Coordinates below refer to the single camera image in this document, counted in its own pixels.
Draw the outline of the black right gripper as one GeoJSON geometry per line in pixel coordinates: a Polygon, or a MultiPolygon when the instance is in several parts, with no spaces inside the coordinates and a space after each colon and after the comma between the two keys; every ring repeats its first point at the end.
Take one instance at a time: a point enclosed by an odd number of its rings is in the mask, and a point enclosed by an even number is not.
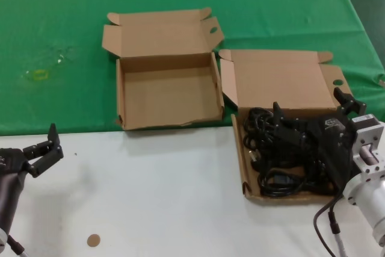
{"type": "Polygon", "coordinates": [[[274,135],[301,146],[302,153],[309,155],[351,155],[354,133],[348,115],[352,112],[365,115],[366,104],[339,87],[334,89],[333,96],[339,103],[336,111],[305,117],[302,121],[285,117],[279,104],[274,102],[274,135]]]}

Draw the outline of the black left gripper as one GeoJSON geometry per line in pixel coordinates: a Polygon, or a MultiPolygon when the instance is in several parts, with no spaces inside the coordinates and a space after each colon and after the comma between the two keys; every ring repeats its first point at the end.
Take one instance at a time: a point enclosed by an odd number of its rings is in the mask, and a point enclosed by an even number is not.
{"type": "Polygon", "coordinates": [[[56,125],[52,123],[48,140],[20,149],[1,149],[1,176],[27,172],[33,178],[39,177],[46,170],[64,158],[63,149],[56,125]]]}

